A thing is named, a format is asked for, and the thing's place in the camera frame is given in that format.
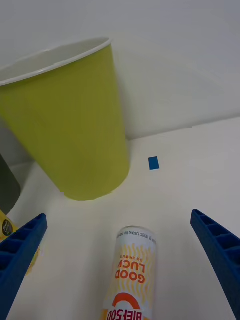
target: yellow object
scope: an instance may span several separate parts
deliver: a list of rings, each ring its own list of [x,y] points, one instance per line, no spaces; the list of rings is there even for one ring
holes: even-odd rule
[[[0,70],[0,114],[71,199],[93,200],[109,194],[128,175],[125,130],[107,38],[45,51]]]
[[[18,228],[13,222],[0,210],[0,242],[9,237],[12,233],[16,232]],[[28,267],[27,274],[29,274],[39,256],[40,249],[38,248],[31,263]]]

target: can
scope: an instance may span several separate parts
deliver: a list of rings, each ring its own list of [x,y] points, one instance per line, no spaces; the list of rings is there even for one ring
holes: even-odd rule
[[[100,320],[153,320],[157,242],[142,227],[119,231]]]

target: white table surface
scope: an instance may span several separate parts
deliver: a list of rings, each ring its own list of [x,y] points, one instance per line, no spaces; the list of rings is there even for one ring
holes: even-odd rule
[[[67,199],[36,163],[13,169],[24,187],[8,216],[22,226],[46,213],[48,230],[9,320],[98,320],[116,235],[129,225],[156,233],[155,320],[235,319],[190,218],[199,209],[240,237],[240,118],[129,147],[128,178],[95,201]],[[160,169],[150,171],[154,156]]]

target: small blue square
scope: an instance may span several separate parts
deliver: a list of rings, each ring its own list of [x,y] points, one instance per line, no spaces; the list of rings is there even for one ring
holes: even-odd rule
[[[148,162],[150,170],[159,169],[159,161],[157,156],[152,156],[151,158],[148,158]]]

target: sticker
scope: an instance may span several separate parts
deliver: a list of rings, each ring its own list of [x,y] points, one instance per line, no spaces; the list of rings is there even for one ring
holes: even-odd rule
[[[152,156],[152,157],[148,158],[148,162],[149,162],[149,169],[150,170],[159,169],[159,161],[158,161],[157,156]]]
[[[7,237],[13,233],[13,226],[10,221],[8,221],[8,220],[3,221],[2,233]]]

